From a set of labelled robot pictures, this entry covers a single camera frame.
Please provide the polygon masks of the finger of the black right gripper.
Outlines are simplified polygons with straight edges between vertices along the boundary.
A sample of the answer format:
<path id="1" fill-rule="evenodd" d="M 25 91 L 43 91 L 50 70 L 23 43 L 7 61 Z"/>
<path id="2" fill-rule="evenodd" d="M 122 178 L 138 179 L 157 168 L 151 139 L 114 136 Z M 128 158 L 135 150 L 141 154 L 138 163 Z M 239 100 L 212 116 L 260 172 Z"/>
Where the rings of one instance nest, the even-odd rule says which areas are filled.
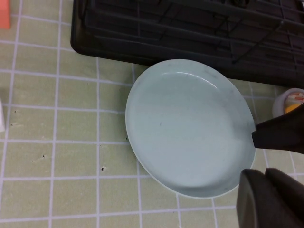
<path id="1" fill-rule="evenodd" d="M 304 151 L 304 105 L 256 125 L 254 146 L 260 149 Z"/>

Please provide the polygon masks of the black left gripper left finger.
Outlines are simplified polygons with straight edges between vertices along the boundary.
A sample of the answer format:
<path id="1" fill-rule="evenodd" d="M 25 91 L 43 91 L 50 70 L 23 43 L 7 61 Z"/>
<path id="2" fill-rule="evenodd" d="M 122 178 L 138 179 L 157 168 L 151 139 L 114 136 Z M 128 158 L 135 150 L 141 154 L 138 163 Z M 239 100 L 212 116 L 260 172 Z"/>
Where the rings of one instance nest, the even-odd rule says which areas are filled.
<path id="1" fill-rule="evenodd" d="M 236 209 L 241 228 L 283 228 L 278 194 L 265 173 L 258 170 L 241 172 Z"/>

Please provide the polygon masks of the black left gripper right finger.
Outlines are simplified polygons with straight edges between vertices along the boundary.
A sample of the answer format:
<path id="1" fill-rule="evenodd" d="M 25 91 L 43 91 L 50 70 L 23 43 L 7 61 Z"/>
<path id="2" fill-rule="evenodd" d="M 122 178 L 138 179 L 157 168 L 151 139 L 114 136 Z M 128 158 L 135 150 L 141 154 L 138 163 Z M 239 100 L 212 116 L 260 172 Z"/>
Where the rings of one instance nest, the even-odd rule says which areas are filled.
<path id="1" fill-rule="evenodd" d="M 265 176 L 275 188 L 278 200 L 282 206 L 284 228 L 302 228 L 304 226 L 304 186 L 285 174 L 275 169 L 266 169 Z"/>

